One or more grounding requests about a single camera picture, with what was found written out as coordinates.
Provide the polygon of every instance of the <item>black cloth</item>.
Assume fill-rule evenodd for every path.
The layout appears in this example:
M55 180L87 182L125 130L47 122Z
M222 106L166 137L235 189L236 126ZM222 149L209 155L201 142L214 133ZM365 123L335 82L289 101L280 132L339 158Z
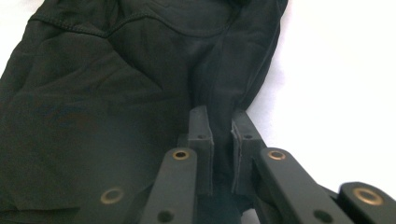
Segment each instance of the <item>black cloth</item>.
M114 186L139 198L206 105L216 190L199 220L239 223L231 114L264 82L286 4L46 0L0 80L0 211L78 209Z

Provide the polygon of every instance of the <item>metal grommet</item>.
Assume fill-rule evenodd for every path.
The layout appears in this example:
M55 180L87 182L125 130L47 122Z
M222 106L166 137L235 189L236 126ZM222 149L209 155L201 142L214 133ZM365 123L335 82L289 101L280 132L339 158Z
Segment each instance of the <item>metal grommet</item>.
M382 197L371 189L355 188L353 189L353 194L362 202L368 203L370 205L378 206L384 203Z
M276 161L282 161L286 159L286 155L280 151L270 151L268 152L268 156Z
M190 153L186 150L177 150L173 153L173 158L177 161L184 161L190 156Z
M112 188L105 191L100 197L100 201L103 204L118 203L124 196L124 192L120 188Z

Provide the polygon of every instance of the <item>white surface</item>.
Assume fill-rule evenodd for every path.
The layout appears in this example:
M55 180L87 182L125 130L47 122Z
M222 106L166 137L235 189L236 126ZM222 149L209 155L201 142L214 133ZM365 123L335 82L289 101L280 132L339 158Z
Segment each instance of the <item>white surface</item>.
M1 74L42 2L0 0ZM271 70L248 110L268 146L292 153L334 191L360 181L396 198L395 6L290 1Z

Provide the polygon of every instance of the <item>black fabric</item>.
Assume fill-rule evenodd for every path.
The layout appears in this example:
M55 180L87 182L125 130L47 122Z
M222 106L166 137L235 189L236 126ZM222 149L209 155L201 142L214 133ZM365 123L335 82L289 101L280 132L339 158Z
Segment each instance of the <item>black fabric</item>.
M239 223L231 114L264 82L286 1L46 0L0 80L0 211L79 208L114 186L138 198L207 105L216 191L200 222Z

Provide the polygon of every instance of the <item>stitching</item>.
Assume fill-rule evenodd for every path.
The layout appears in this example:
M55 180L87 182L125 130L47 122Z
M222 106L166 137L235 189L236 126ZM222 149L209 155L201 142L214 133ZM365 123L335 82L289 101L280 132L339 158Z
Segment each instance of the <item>stitching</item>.
M181 33L182 35L197 36L197 37L210 37L213 35L217 35L221 31L227 29L230 25L230 22L228 21L228 22L226 22L226 24L224 24L223 26L220 26L219 28L215 28L215 29L211 29L211 30L196 30L196 31L194 31L194 30L183 29L181 27L175 26L173 23L166 21L164 18L162 18L158 15L155 15L152 13L147 13L144 11L136 12L136 13L132 14L131 16L124 19L123 21L120 21L119 23L117 23L115 26L113 26L109 30L103 31L103 32L98 32L98 31L95 31L95 30L89 29L89 28L79 27L78 25L70 24L67 21L59 20L57 18L52 17L51 15L43 14L43 13L33 15L29 21L43 21L43 22L53 24L55 26L58 26L60 28L68 30L68 31L83 33L83 34L87 34L87 35L96 35L96 36L99 36L102 38L108 38L109 36L111 36L114 32L119 30L125 24L127 24L131 21L136 21L136 20L143 19L143 18L151 18L151 19L160 21L163 24L165 24L166 26L168 26L169 28L171 28L172 30L174 30L178 33Z

